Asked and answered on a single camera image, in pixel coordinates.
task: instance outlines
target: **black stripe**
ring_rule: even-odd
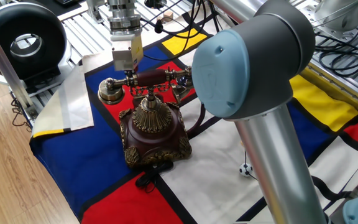
[[[308,110],[306,110],[301,103],[296,98],[292,98],[292,105],[299,111],[303,116],[305,116],[309,121],[311,121],[317,128],[321,129],[325,133],[335,134],[334,131],[329,128],[329,126],[320,122],[317,118],[315,118]]]
[[[133,178],[135,178],[137,175],[139,175],[141,173],[141,171],[133,171],[127,175],[125,175],[123,178],[121,178],[120,180],[118,180],[115,184],[111,185],[110,187],[104,189],[102,192],[100,192],[99,194],[97,194],[97,196],[87,200],[80,209],[80,212],[78,213],[78,219],[80,221],[82,221],[83,217],[84,217],[84,213],[85,211],[87,211],[87,209],[89,209],[92,205],[100,202],[102,199],[104,199],[105,197],[107,197],[108,195],[112,194],[115,190],[117,190],[118,188],[120,188],[121,186],[123,186],[124,184],[126,184],[128,181],[132,180]]]
[[[324,150],[327,149],[327,147],[333,143],[333,141],[337,138],[337,136],[331,136],[327,140],[325,140],[320,146],[317,147],[317,149],[310,155],[309,158],[307,158],[308,166],[312,165],[312,163],[315,162],[315,160],[321,155],[321,153],[324,152]]]
[[[350,147],[352,147],[353,149],[358,151],[358,141],[354,140],[352,137],[350,137],[350,135],[348,135],[346,132],[342,132],[339,135],[342,140],[348,144]]]
[[[243,214],[237,222],[248,222],[251,221],[262,209],[266,207],[266,200],[264,197],[259,199],[257,203],[255,203],[250,209],[248,209],[245,214]]]
[[[110,112],[103,105],[103,103],[99,100],[98,96],[92,91],[92,89],[87,85],[89,101],[92,105],[99,111],[100,115],[103,117],[105,122],[110,126],[110,128],[116,132],[118,136],[121,136],[121,129],[117,121],[111,116]]]
[[[176,195],[172,192],[167,183],[165,183],[165,181],[159,175],[156,176],[155,187],[160,191],[162,196],[168,202],[169,206],[178,215],[183,223],[197,223],[196,220],[194,220],[194,218],[187,211],[187,209],[182,205]]]
[[[321,192],[321,194],[331,202],[336,202],[339,199],[346,198],[352,193],[348,191],[343,191],[338,194],[335,194],[328,188],[326,183],[324,183],[324,181],[322,181],[320,178],[311,176],[311,179],[313,180],[314,186],[316,186],[318,190]]]
[[[357,115],[354,118],[352,118],[350,121],[348,121],[346,124],[344,124],[340,128],[340,130],[333,131],[329,126],[323,124],[321,121],[315,118],[308,110],[306,110],[296,98],[292,98],[291,103],[297,110],[299,110],[303,114],[303,116],[305,116],[308,120],[310,120],[316,127],[318,127],[319,129],[321,129],[322,131],[328,134],[338,135],[339,133],[342,133],[347,127],[358,123],[358,115]]]
[[[222,118],[213,117],[209,120],[207,120],[204,124],[200,125],[198,128],[194,129],[194,131],[191,133],[191,136],[189,136],[189,139],[193,139],[197,137],[197,135],[201,134],[205,130],[207,130],[212,125],[216,124],[218,121],[220,121]]]

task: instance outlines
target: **electrical wire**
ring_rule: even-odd
[[[335,64],[337,64],[340,59],[342,59],[344,56],[358,56],[358,47],[355,45],[352,45],[351,42],[353,42],[357,36],[358,36],[358,31],[357,34],[353,36],[353,38],[348,41],[348,42],[343,42],[341,40],[337,40],[335,38],[332,37],[328,37],[325,35],[321,35],[320,33],[315,34],[316,36],[320,36],[320,37],[324,37],[325,39],[328,40],[333,40],[335,41],[337,44],[334,46],[316,46],[315,50],[317,52],[321,52],[321,54],[319,55],[319,63],[327,69],[330,69],[335,75],[339,76],[339,77],[351,77],[355,74],[358,73],[358,63],[355,65],[349,65],[346,67],[342,67],[342,68],[335,68]],[[330,65],[326,65],[323,62],[323,58],[329,56],[329,55],[337,55],[337,57],[335,57],[332,61]],[[351,73],[343,73],[347,70],[352,70],[355,69],[353,72]]]
[[[171,17],[165,17],[165,18],[162,18],[161,20],[164,21],[165,19],[170,19],[170,21],[176,22],[177,24],[181,25],[184,29],[186,29],[186,27],[183,24],[181,24],[180,22],[178,22],[175,19],[172,19]]]
[[[176,3],[173,3],[173,5],[171,5],[170,7],[168,7],[168,9],[158,13],[156,16],[154,16],[150,21],[153,21],[155,18],[157,18],[158,16],[160,16],[161,14],[163,14],[164,12],[166,12],[167,10],[170,10],[173,6],[176,6],[177,4],[179,4],[180,2],[182,2],[182,0],[177,1]]]
[[[196,37],[198,34],[200,34],[201,30],[203,30],[203,29],[204,29],[204,26],[205,26],[206,9],[205,9],[205,4],[204,4],[204,2],[201,1],[201,3],[202,3],[202,5],[203,5],[203,11],[204,11],[204,22],[203,22],[203,24],[201,25],[201,29],[200,29],[199,31],[197,31],[197,33],[195,33],[195,34],[193,34],[193,35],[191,35],[191,36],[186,37],[186,36],[178,35],[178,34],[176,34],[175,32],[167,31],[167,30],[165,30],[165,29],[161,29],[161,31],[164,32],[164,33],[167,33],[167,34],[169,34],[169,35],[171,35],[171,36],[178,37],[178,38],[181,38],[181,39],[190,39],[190,38]],[[192,15],[192,17],[194,16],[193,22],[194,22],[195,18],[197,17],[198,12],[200,11],[200,9],[201,9],[201,7],[198,7],[197,12],[196,12],[196,15],[195,15],[195,16]],[[154,24],[154,23],[151,22],[151,21],[148,21],[147,19],[140,18],[140,20],[141,20],[141,21],[144,21],[144,22],[146,22],[146,23],[148,23],[148,24],[150,24],[150,25],[151,25],[152,27],[154,27],[154,28],[156,27],[156,24]]]
[[[351,42],[353,42],[356,38],[357,38],[357,36],[358,36],[358,31],[357,31],[357,33],[355,34],[355,36],[353,36],[353,38],[350,40],[350,41],[348,41],[348,42],[346,42],[346,43],[348,43],[348,44],[350,44]],[[341,48],[343,48],[344,47],[344,44],[337,44],[337,45],[335,45],[335,46],[316,46],[316,49],[341,49]]]
[[[193,37],[195,37],[196,35],[198,35],[198,34],[201,32],[201,30],[203,30],[203,28],[204,28],[204,26],[205,26],[205,24],[206,24],[206,9],[205,9],[205,3],[204,3],[203,0],[201,0],[201,4],[203,5],[203,10],[204,10],[203,25],[201,26],[200,31],[198,31]],[[187,48],[187,44],[189,43],[190,38],[192,38],[192,37],[190,37],[191,30],[192,30],[192,26],[193,26],[193,23],[195,22],[195,19],[196,19],[196,16],[197,16],[198,12],[200,11],[200,6],[199,6],[198,9],[197,9],[196,16],[195,16],[195,14],[194,14],[195,6],[196,6],[196,1],[193,2],[193,6],[191,7],[190,24],[189,24],[189,26],[188,26],[188,27],[189,27],[189,31],[188,31],[188,35],[187,35],[187,38],[186,38],[186,43],[185,43],[185,46],[184,46],[183,50],[182,50],[178,55],[174,56],[173,58],[168,58],[168,59],[154,58],[154,57],[148,56],[148,55],[146,55],[146,54],[144,55],[144,57],[149,58],[149,59],[152,59],[152,60],[162,61],[162,62],[171,61],[171,60],[175,60],[175,59],[179,58],[179,57],[185,52],[185,50],[186,50],[186,48]]]
[[[246,161],[246,164],[247,164],[247,151],[245,149],[244,149],[244,154],[246,155],[245,161]],[[258,179],[256,179],[252,174],[249,174],[249,175],[250,175],[250,177],[254,178],[256,181],[258,181]]]

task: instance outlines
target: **brass telephone base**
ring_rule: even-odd
[[[185,130],[179,106],[176,103],[162,103],[161,107],[170,113],[170,121],[163,131],[143,131],[139,122],[134,122],[135,110],[122,111],[119,115],[124,155],[129,167],[140,167],[163,161],[187,159],[191,146]]]

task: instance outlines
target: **blue fabric square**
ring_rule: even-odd
[[[93,105],[91,108],[94,127],[31,142],[34,155],[76,215],[87,200],[131,172],[120,137]]]
[[[310,156],[316,152],[320,145],[322,145],[322,143],[328,140],[331,136],[308,120],[298,109],[294,107],[293,103],[288,103],[287,106],[290,111],[303,154],[305,155],[306,160],[308,160]]]

